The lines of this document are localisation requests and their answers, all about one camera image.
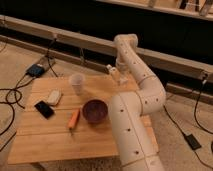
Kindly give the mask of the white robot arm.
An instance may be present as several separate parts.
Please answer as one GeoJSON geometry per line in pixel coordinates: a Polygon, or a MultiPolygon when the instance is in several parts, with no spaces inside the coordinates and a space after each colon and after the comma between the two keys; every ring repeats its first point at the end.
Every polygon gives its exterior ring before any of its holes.
{"type": "Polygon", "coordinates": [[[117,93],[108,104],[109,118],[123,171],[165,171],[157,150],[141,121],[143,114],[159,111],[166,101],[166,91],[159,78],[136,54],[135,34],[114,38],[116,67],[130,70],[139,89],[117,93]]]}

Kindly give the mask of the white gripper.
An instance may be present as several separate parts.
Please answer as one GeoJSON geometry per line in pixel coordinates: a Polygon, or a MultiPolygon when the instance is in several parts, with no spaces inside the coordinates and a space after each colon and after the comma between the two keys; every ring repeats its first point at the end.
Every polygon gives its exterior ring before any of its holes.
{"type": "Polygon", "coordinates": [[[120,78],[126,79],[128,72],[129,72],[129,69],[128,69],[127,64],[125,63],[124,59],[122,58],[122,56],[120,54],[118,54],[117,58],[116,58],[116,68],[120,72],[120,78]]]}

